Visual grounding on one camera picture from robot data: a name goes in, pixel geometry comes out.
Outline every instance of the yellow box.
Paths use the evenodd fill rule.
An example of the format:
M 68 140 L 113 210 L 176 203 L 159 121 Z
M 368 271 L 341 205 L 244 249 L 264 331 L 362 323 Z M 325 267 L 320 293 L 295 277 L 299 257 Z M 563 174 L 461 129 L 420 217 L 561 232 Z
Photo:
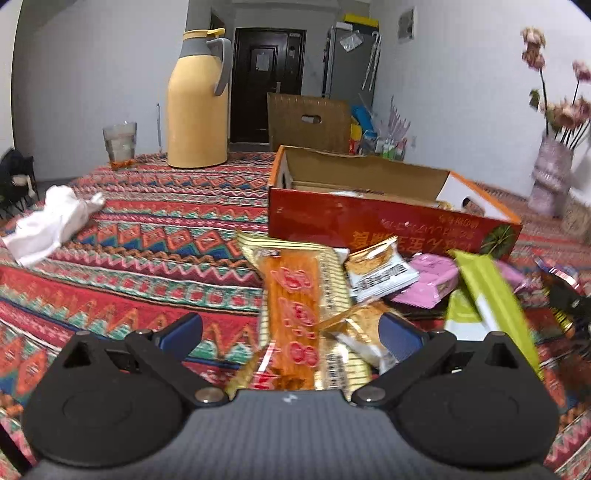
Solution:
M 345 14 L 343 17 L 343 22 L 360 23 L 362 25 L 367 25 L 374 28 L 378 28 L 379 25 L 379 22 L 375 18 L 362 17 L 355 14 Z

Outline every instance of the pink snack package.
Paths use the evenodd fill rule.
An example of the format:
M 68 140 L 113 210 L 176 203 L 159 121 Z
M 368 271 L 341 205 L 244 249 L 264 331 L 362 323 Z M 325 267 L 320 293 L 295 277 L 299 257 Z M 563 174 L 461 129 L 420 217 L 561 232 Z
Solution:
M 388 295 L 387 300 L 432 309 L 457 287 L 459 270 L 451 258 L 419 254 L 408 264 L 418 271 L 418 281 L 402 292 Z M 500 260 L 495 260 L 495 264 L 514 293 L 531 289 L 529 280 L 519 270 Z
M 459 271 L 451 258 L 421 254 L 408 264 L 418 270 L 418 281 L 387 300 L 432 309 L 457 287 Z
M 515 267 L 512 267 L 501 260 L 495 260 L 495 264 L 499 269 L 499 272 L 501 272 L 501 275 L 503 275 L 505 281 L 511 285 L 511 288 L 513 288 L 513 293 L 517 293 L 521 290 L 532 290 L 532 285 L 529 279 Z

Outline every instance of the green snack package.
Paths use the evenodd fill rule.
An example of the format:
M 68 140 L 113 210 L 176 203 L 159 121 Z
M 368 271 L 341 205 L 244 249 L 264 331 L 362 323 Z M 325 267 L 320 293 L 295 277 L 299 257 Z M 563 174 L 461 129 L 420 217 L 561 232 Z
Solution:
M 455 289 L 449 295 L 444 327 L 458 340 L 479 341 L 489 332 L 486 325 L 482 323 L 466 286 Z
M 509 284 L 492 258 L 452 250 L 456 264 L 488 332 L 500 330 L 515 342 L 531 367 L 542 378 L 540 359 L 530 336 L 527 319 Z

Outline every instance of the cardboard box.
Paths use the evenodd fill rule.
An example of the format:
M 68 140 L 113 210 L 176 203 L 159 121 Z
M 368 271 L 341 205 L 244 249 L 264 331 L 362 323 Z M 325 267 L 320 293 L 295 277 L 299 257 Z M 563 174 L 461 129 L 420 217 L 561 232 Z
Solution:
M 457 173 L 381 157 L 280 147 L 269 180 L 269 235 L 285 240 L 357 251 L 398 235 L 404 255 L 457 248 L 507 258 L 521 227 Z
M 351 110 L 346 102 L 327 98 L 267 93 L 269 142 L 348 153 Z

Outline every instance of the pink flower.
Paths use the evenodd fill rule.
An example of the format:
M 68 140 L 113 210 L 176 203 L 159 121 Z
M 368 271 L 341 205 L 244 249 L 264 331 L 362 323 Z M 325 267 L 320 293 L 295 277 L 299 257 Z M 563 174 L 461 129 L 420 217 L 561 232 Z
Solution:
M 573 106 L 576 113 L 576 120 L 579 125 L 582 125 L 591 118 L 591 103 L 583 97 L 575 101 Z
M 577 127 L 577 112 L 572 105 L 565 105 L 562 102 L 554 110 L 554 123 L 566 130 L 573 130 Z
M 543 70 L 546 66 L 546 61 L 544 60 L 544 56 L 540 53 L 539 48 L 530 48 L 528 46 L 521 58 L 531 69 L 534 70 Z
M 526 27 L 521 31 L 521 36 L 523 37 L 523 43 L 526 43 L 528 48 L 536 46 L 540 49 L 541 46 L 546 46 L 546 37 L 539 28 Z
M 591 70 L 589 66 L 583 61 L 573 62 L 574 75 L 580 82 L 591 82 Z

